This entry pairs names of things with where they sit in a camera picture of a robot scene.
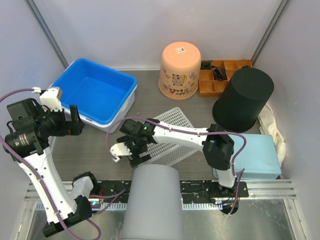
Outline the blue plastic basket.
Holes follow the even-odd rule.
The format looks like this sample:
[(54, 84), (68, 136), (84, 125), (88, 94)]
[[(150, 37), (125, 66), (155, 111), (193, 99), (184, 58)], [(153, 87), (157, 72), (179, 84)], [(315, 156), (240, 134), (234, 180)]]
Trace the blue plastic basket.
[(134, 93), (137, 80), (129, 74), (79, 58), (51, 86), (62, 90), (63, 107), (76, 105), (80, 115), (108, 125)]

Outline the white translucent basket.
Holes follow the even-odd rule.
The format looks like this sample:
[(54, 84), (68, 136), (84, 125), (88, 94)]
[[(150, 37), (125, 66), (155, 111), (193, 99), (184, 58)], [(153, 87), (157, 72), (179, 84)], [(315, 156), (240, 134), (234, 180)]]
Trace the white translucent basket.
[[(162, 122), (175, 126), (187, 128), (194, 127), (179, 107), (174, 107), (154, 117), (154, 119), (158, 119)], [(197, 151), (191, 147), (171, 143), (149, 144), (147, 146), (147, 153), (150, 155), (151, 159), (141, 165), (156, 164), (173, 166), (196, 152)]]

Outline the grey plastic container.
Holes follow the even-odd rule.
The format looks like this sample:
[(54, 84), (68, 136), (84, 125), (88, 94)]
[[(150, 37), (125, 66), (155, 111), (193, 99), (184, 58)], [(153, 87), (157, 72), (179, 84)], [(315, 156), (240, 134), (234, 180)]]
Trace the grey plastic container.
[(180, 176), (176, 169), (148, 164), (134, 170), (120, 239), (184, 239)]

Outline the orange plastic container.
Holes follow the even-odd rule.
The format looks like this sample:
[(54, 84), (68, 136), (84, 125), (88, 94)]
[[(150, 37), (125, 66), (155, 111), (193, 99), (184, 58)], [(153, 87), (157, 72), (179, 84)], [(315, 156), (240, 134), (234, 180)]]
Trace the orange plastic container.
[(166, 97), (185, 100), (198, 90), (202, 56), (199, 49), (185, 41), (167, 45), (161, 54), (158, 86)]

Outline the large black container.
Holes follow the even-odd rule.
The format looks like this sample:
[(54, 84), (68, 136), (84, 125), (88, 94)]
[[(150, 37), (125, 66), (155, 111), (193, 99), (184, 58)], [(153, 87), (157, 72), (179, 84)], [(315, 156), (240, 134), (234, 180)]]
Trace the large black container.
[(236, 133), (248, 131), (274, 91), (272, 78), (264, 71), (242, 67), (235, 71), (212, 107), (216, 124)]

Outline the white plastic tub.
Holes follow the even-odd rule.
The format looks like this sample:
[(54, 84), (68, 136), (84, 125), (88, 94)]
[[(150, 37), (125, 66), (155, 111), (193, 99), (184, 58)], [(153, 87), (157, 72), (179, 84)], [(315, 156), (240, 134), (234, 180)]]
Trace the white plastic tub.
[(70, 105), (76, 105), (84, 123), (114, 132), (113, 124), (125, 117), (134, 103), (137, 81), (103, 82), (89, 77), (79, 84), (55, 82), (51, 86), (62, 90), (60, 101), (66, 114), (71, 114)]

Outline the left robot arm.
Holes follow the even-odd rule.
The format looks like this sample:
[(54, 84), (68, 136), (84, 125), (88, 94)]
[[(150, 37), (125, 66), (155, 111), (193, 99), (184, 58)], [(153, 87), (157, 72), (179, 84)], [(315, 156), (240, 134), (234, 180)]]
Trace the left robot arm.
[(71, 120), (64, 109), (40, 105), (27, 98), (7, 106), (11, 117), (10, 133), (5, 136), (4, 150), (30, 178), (45, 208), (47, 223), (42, 232), (51, 237), (92, 217), (89, 198), (100, 193), (95, 176), (84, 172), (73, 179), (67, 192), (54, 165), (50, 137), (78, 136), (85, 124), (76, 105), (70, 106)]

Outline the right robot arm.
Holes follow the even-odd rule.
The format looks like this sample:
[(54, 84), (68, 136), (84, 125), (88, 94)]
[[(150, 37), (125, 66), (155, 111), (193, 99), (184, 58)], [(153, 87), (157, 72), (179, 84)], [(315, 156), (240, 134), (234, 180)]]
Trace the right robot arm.
[(235, 171), (235, 159), (240, 150), (234, 150), (232, 133), (223, 131), (217, 124), (210, 127), (190, 128), (172, 125), (153, 118), (135, 121), (125, 118), (119, 137), (110, 148), (114, 161), (126, 157), (136, 167), (152, 157), (149, 145), (174, 144), (203, 153), (207, 164), (218, 174), (219, 191), (225, 197), (238, 198), (241, 178)]

